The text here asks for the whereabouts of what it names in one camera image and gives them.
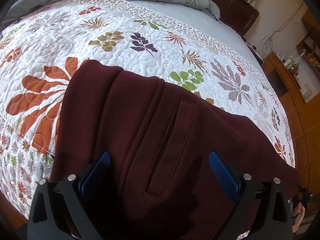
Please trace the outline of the maroon pants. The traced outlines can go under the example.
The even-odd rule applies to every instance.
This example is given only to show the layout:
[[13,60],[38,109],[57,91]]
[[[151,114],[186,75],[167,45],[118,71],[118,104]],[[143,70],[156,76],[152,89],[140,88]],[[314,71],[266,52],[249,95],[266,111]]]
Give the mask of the maroon pants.
[[[209,166],[215,151],[241,181],[227,199]],[[298,172],[247,117],[157,77],[85,61],[64,95],[51,181],[108,152],[106,181],[82,205],[103,239],[292,237],[288,199]]]

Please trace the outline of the wooden wardrobe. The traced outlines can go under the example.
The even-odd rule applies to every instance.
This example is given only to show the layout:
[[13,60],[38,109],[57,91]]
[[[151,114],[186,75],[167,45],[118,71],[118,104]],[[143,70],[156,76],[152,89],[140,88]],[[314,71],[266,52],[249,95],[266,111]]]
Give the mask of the wooden wardrobe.
[[[311,10],[302,18],[312,18],[319,24]],[[313,194],[310,210],[319,209],[319,93],[305,101],[298,109],[284,107],[296,154],[296,168],[300,172],[300,184]]]

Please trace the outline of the wooden desk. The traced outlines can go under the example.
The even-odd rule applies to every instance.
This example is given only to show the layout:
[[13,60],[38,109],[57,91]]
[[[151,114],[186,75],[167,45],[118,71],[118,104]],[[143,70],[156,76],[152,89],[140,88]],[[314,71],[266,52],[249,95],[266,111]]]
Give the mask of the wooden desk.
[[302,107],[305,100],[298,82],[272,51],[264,58],[262,69],[284,107]]

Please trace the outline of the dark wooden nightstand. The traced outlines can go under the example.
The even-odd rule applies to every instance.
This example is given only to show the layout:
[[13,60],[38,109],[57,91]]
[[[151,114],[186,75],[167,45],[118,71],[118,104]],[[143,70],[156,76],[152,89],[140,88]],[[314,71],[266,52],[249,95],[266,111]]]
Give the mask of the dark wooden nightstand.
[[261,57],[261,55],[258,53],[257,48],[254,45],[251,45],[249,41],[247,41],[245,38],[243,38],[244,42],[248,46],[249,50],[252,52],[253,56],[258,61],[259,65],[262,67],[264,65],[264,60]]

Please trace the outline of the floral quilted bedspread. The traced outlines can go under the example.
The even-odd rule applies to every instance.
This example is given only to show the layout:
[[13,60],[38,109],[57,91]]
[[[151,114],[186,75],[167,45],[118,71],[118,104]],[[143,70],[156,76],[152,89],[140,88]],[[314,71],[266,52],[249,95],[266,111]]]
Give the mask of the floral quilted bedspread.
[[238,52],[132,2],[60,0],[9,25],[1,39],[1,193],[23,217],[39,180],[50,177],[62,101],[85,60],[160,77],[244,115],[296,164],[279,98]]

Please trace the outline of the dark wooden headboard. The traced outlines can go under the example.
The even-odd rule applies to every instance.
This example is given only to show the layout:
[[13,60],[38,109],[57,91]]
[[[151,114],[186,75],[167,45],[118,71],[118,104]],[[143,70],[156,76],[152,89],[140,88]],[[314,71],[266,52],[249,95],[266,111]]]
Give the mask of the dark wooden headboard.
[[220,9],[220,20],[244,36],[259,16],[245,0],[211,0]]

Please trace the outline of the wooden wall shelf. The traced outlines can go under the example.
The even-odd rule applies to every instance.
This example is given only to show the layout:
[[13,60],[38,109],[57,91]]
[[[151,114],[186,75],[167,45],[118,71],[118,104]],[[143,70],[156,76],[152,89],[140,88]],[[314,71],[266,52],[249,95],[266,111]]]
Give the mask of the wooden wall shelf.
[[313,73],[319,80],[319,24],[312,18],[302,18],[306,35],[296,45],[300,53],[303,53],[302,58],[309,65]]

